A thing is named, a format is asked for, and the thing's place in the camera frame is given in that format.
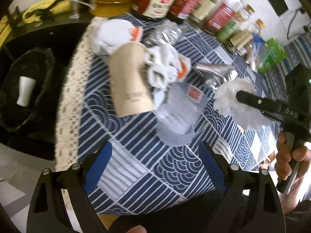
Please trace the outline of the person's right hand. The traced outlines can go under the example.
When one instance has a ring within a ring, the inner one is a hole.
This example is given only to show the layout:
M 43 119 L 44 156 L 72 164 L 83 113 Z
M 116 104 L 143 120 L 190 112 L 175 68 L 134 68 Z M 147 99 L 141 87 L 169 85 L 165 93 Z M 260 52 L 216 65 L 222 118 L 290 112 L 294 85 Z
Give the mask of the person's right hand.
M 281 131 L 278 135 L 277 151 L 275 169 L 281 180 L 287 180 L 292 174 L 292 168 L 289 164 L 292 159 L 301 162 L 296 179 L 292 185 L 292 188 L 294 188 L 298 185 L 298 182 L 302 182 L 305 174 L 308 172 L 310 166 L 310 150 L 306 146 L 303 146 L 290 152 L 286 145 L 285 133 Z

